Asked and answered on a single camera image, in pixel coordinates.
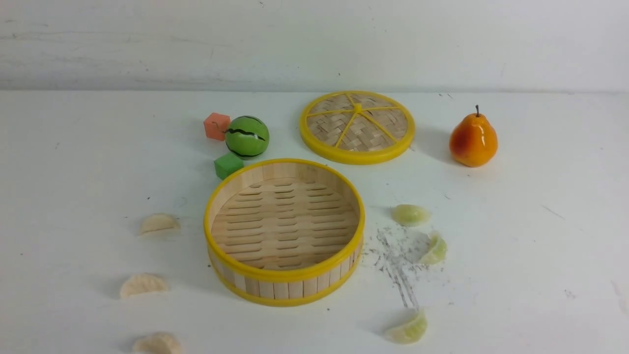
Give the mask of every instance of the bamboo steamer lid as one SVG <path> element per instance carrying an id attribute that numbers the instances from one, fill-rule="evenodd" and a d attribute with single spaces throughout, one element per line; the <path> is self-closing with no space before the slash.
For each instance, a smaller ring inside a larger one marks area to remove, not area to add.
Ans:
<path id="1" fill-rule="evenodd" d="M 344 164 L 377 164 L 411 145 L 415 122 L 400 103 L 368 91 L 340 91 L 312 101 L 299 121 L 315 153 Z"/>

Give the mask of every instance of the watermelon stripe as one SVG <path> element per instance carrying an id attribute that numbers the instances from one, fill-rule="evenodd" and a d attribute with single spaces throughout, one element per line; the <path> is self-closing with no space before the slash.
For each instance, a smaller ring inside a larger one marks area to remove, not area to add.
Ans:
<path id="1" fill-rule="evenodd" d="M 229 146 L 229 144 L 225 143 L 225 145 L 227 145 L 227 149 L 229 151 L 231 151 L 232 153 L 234 153 L 234 155 L 236 155 L 238 157 L 258 157 L 258 156 L 262 155 L 262 153 L 257 154 L 257 155 L 243 155 L 243 154 L 239 154 L 239 153 L 235 152 L 234 150 L 232 150 L 231 147 Z"/>
<path id="2" fill-rule="evenodd" d="M 260 123 L 262 125 L 264 124 L 264 123 L 262 123 L 261 120 L 259 120 L 258 118 L 255 118 L 255 117 L 253 117 L 251 115 L 244 115 L 243 117 L 251 118 L 251 119 L 255 120 L 256 122 L 258 122 L 258 123 Z"/>
<path id="3" fill-rule="evenodd" d="M 252 135 L 252 136 L 254 136 L 254 137 L 256 137 L 256 138 L 258 138 L 258 139 L 260 139 L 262 141 L 266 141 L 266 140 L 264 140 L 263 137 L 258 136 L 256 133 L 247 132 L 247 131 L 244 131 L 242 129 L 229 128 L 228 130 L 225 130 L 225 133 L 241 133 L 243 135 Z"/>

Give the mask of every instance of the white wall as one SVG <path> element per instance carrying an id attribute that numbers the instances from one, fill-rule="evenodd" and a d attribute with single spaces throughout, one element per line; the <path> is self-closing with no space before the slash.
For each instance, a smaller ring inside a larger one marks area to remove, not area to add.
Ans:
<path id="1" fill-rule="evenodd" d="M 0 88 L 629 91 L 627 0 L 0 0 Z"/>

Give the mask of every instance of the foam block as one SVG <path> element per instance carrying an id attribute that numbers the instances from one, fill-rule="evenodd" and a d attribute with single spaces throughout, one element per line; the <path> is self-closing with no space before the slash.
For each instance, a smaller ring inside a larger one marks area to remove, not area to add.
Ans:
<path id="1" fill-rule="evenodd" d="M 216 171 L 218 178 L 221 180 L 224 180 L 227 176 L 243 167 L 245 167 L 245 165 L 242 160 L 232 152 L 214 160 L 214 170 Z"/>
<path id="2" fill-rule="evenodd" d="M 225 141 L 224 131 L 230 126 L 230 116 L 212 113 L 203 121 L 205 127 L 205 136 L 210 139 Z"/>

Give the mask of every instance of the yellow rim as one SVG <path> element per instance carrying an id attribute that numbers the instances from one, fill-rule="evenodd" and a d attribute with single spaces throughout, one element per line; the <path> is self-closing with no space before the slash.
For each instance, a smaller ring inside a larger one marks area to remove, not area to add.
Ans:
<path id="1" fill-rule="evenodd" d="M 212 237 L 212 234 L 211 234 L 211 225 L 208 222 L 208 219 L 209 219 L 208 214 L 209 214 L 209 208 L 210 206 L 212 206 L 218 192 L 225 185 L 227 185 L 232 179 L 236 178 L 239 174 L 244 173 L 254 168 L 258 168 L 258 167 L 265 166 L 268 164 L 275 164 L 275 163 L 307 164 L 310 166 L 315 166 L 317 168 L 325 169 L 329 171 L 330 173 L 333 173 L 334 175 L 339 177 L 343 182 L 345 182 L 345 184 L 347 184 L 352 190 L 352 193 L 356 196 L 356 199 L 358 201 L 358 206 L 359 206 L 359 215 L 360 215 L 358 226 L 356 227 L 356 231 L 352 239 L 350 240 L 350 242 L 347 243 L 347 245 L 345 245 L 345 247 L 341 249 L 334 256 L 328 258 L 327 260 L 321 263 L 318 263 L 316 265 L 309 266 L 306 268 L 302 268 L 302 269 L 282 270 L 282 271 L 265 270 L 265 269 L 259 269 L 252 266 L 248 266 L 235 260 L 229 254 L 226 254 L 214 241 L 214 238 Z M 336 172 L 334 169 L 331 169 L 328 166 L 325 166 L 324 164 L 320 164 L 320 163 L 316 163 L 316 162 L 308 161 L 308 160 L 302 160 L 302 159 L 266 160 L 266 161 L 262 161 L 256 164 L 249 165 L 229 175 L 218 185 L 218 187 L 216 187 L 216 189 L 212 193 L 212 196 L 209 198 L 208 205 L 205 208 L 205 215 L 203 219 L 203 229 L 205 232 L 205 239 L 208 242 L 208 245 L 212 249 L 214 254 L 219 258 L 219 260 L 221 260 L 231 270 L 245 277 L 254 278 L 256 280 L 261 280 L 263 282 L 273 282 L 273 283 L 301 281 L 301 280 L 305 280 L 305 279 L 309 279 L 313 277 L 318 277 L 322 273 L 326 273 L 334 269 L 336 266 L 342 263 L 346 258 L 348 258 L 359 246 L 360 240 L 362 239 L 362 233 L 363 233 L 364 228 L 365 228 L 365 208 L 362 204 L 362 199 L 360 198 L 360 195 L 358 194 L 358 191 L 356 190 L 354 185 L 351 182 L 349 182 L 349 180 L 346 177 Z"/>
<path id="2" fill-rule="evenodd" d="M 225 278 L 223 278 L 223 276 L 221 275 L 221 273 L 218 272 L 216 265 L 214 264 L 214 262 L 211 261 L 211 259 L 210 259 L 210 262 L 212 263 L 212 267 L 214 268 L 214 272 L 216 273 L 218 280 L 220 280 L 221 283 L 223 283 L 223 285 L 225 285 L 229 290 L 231 290 L 231 292 L 240 296 L 241 298 L 250 302 L 254 302 L 256 304 L 260 304 L 260 305 L 275 306 L 275 307 L 290 307 L 290 306 L 305 305 L 305 304 L 309 304 L 310 302 L 320 300 L 332 294 L 335 290 L 340 288 L 352 276 L 352 274 L 356 270 L 356 267 L 358 266 L 358 263 L 360 261 L 361 253 L 362 253 L 362 247 L 360 247 L 360 252 L 358 254 L 358 257 L 356 257 L 356 260 L 354 261 L 354 264 L 352 265 L 352 267 L 336 283 L 334 283 L 333 285 L 330 285 L 325 290 L 322 290 L 312 296 L 301 297 L 298 299 L 276 300 L 276 299 L 266 299 L 264 297 L 258 297 L 258 296 L 248 294 L 245 291 L 235 287 L 233 284 L 231 284 Z"/>
<path id="3" fill-rule="evenodd" d="M 308 114 L 310 110 L 317 103 L 323 100 L 326 100 L 332 96 L 338 96 L 341 94 L 344 94 L 347 96 L 349 101 L 354 105 L 354 110 L 335 110 L 335 111 L 319 112 L 317 114 Z M 402 139 L 399 139 L 399 140 L 395 139 L 383 126 L 378 124 L 375 120 L 371 119 L 371 117 L 369 117 L 368 115 L 363 114 L 362 107 L 353 102 L 353 100 L 350 97 L 350 94 L 365 94 L 369 96 L 374 96 L 374 97 L 378 97 L 382 100 L 388 101 L 393 104 L 392 107 L 378 107 L 378 108 L 371 108 L 368 110 L 394 109 L 394 108 L 401 110 L 406 116 L 406 119 L 408 121 L 408 130 L 406 131 L 406 134 L 404 135 L 404 137 L 402 137 Z M 308 128 L 308 117 L 311 117 L 314 115 L 326 114 L 326 113 L 340 113 L 340 112 L 347 112 L 347 113 L 353 112 L 353 115 L 350 121 L 347 123 L 347 126 L 341 133 L 341 136 L 339 136 L 336 146 L 329 146 L 322 143 L 322 141 L 317 139 L 317 137 L 315 137 L 310 132 L 310 129 Z M 396 141 L 396 144 L 390 147 L 387 147 L 386 149 L 383 149 L 383 150 L 369 151 L 369 152 L 355 152 L 355 151 L 347 151 L 347 150 L 339 149 L 337 147 L 338 144 L 341 142 L 341 140 L 347 133 L 347 129 L 349 128 L 352 121 L 358 115 L 360 115 L 361 117 L 373 123 L 376 127 L 382 130 L 386 135 L 388 135 L 389 138 L 391 138 L 393 141 Z M 402 153 L 404 153 L 404 151 L 408 149 L 408 147 L 413 142 L 413 137 L 415 136 L 415 121 L 413 120 L 413 117 L 411 116 L 410 112 L 402 104 L 400 104 L 399 102 L 395 100 L 392 100 L 391 98 L 387 96 L 383 96 L 381 94 L 377 94 L 377 93 L 373 93 L 369 91 L 339 91 L 339 92 L 329 93 L 324 96 L 321 96 L 317 98 L 316 100 L 312 101 L 308 106 L 306 106 L 306 108 L 302 111 L 301 116 L 299 118 L 299 132 L 301 133 L 301 138 L 304 140 L 304 143 L 312 151 L 314 151 L 320 156 L 325 157 L 328 160 L 336 161 L 338 163 L 344 163 L 344 164 L 377 164 L 377 163 L 383 163 L 385 161 L 394 159 L 395 157 L 400 156 Z"/>

